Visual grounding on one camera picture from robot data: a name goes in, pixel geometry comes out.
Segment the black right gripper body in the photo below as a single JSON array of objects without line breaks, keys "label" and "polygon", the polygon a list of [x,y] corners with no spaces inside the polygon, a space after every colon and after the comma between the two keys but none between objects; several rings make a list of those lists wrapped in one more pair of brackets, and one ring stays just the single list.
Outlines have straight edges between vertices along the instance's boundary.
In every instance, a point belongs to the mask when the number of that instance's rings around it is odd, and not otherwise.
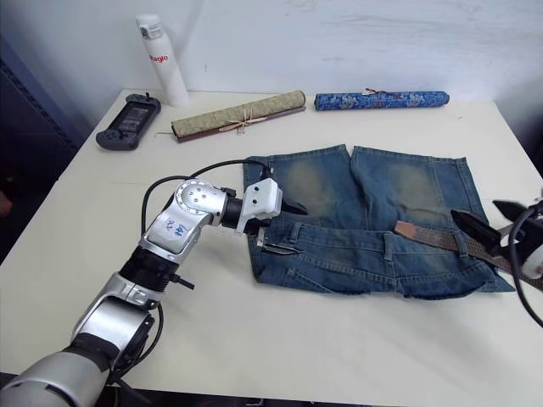
[{"label": "black right gripper body", "polygon": [[515,220],[514,232],[517,255],[530,255],[542,245],[542,220],[532,212],[524,211]]}]

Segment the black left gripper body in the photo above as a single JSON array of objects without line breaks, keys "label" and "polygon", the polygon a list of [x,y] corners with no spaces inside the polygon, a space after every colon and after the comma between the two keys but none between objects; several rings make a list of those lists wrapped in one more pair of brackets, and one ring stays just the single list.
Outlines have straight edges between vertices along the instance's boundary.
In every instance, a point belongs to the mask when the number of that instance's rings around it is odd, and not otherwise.
[{"label": "black left gripper body", "polygon": [[280,244],[269,241],[266,229],[271,225],[272,219],[281,214],[283,204],[282,195],[275,198],[253,198],[244,210],[244,233],[256,237],[257,247],[280,247]]}]

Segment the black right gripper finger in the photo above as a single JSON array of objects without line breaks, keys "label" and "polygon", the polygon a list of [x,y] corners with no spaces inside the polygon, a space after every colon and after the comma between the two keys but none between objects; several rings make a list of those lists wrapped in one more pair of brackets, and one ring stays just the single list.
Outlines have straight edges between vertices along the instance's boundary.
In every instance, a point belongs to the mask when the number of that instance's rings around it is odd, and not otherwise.
[{"label": "black right gripper finger", "polygon": [[452,219],[472,239],[480,243],[492,256],[501,253],[501,234],[478,216],[463,210],[451,210]]},{"label": "black right gripper finger", "polygon": [[506,200],[493,200],[500,213],[510,221],[516,221],[528,208],[520,203]]}]

